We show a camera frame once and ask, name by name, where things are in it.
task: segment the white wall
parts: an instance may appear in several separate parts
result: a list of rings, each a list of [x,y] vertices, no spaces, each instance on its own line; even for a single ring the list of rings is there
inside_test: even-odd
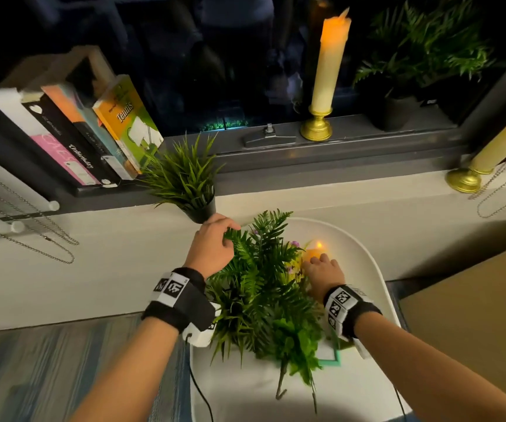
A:
[[[506,191],[493,198],[506,201]],[[240,223],[263,210],[294,210],[353,234],[387,280],[453,272],[506,249],[506,211],[490,220],[444,172],[222,196]],[[158,276],[184,262],[197,226],[177,208],[126,207],[58,215],[81,244],[67,266],[0,239],[0,329],[141,311]],[[27,242],[53,251],[39,237]]]

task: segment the plant stem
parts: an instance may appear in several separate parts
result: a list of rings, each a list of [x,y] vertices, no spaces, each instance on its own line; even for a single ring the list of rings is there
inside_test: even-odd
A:
[[[282,380],[284,379],[284,375],[286,374],[287,368],[288,368],[288,360],[284,359],[280,363],[280,379],[278,379],[278,389],[277,389],[277,396],[276,396],[277,400],[282,398],[287,391],[287,389],[285,389],[284,391],[280,392],[280,388],[282,387]]]

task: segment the wooden panel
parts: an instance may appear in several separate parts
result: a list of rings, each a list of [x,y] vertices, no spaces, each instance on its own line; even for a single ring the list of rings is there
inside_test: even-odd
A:
[[[506,392],[506,252],[401,301],[411,332]]]

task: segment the black plant pot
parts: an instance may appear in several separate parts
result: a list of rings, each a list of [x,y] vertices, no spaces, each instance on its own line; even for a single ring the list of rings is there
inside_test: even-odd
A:
[[[387,97],[383,99],[380,106],[376,106],[370,120],[385,132],[395,132],[404,127],[419,106],[420,102],[414,96],[400,99]]]
[[[204,223],[208,218],[216,212],[216,198],[212,198],[212,201],[208,205],[196,210],[183,210],[186,215],[195,223]]]

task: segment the black cable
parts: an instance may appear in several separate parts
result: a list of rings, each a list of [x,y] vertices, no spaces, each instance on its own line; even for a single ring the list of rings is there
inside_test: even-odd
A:
[[[188,334],[186,336],[186,339],[184,340],[187,345],[188,345],[188,338],[190,336],[192,336],[192,333]],[[198,384],[196,383],[196,379],[194,379],[194,375],[192,373],[192,367],[190,366],[190,355],[189,355],[189,359],[188,359],[188,370],[190,371],[190,377],[192,378],[192,382],[194,383],[194,386],[198,390],[198,393],[200,394],[200,397],[202,397],[202,400],[204,400],[204,403],[206,403],[206,405],[208,406],[208,410],[210,411],[210,419],[212,420],[212,422],[214,422],[214,416],[212,414],[212,407],[210,407],[210,403],[208,403],[208,400],[206,399],[206,397],[204,396],[204,394],[202,393],[202,391],[200,391],[200,388],[198,387]]]
[[[397,402],[399,403],[399,406],[401,407],[401,411],[403,412],[403,422],[407,422],[407,415],[405,414],[405,409],[403,408],[403,404],[401,404],[401,398],[399,397],[399,392],[397,392],[396,387],[394,387],[393,389],[395,390],[395,394],[397,395]]]

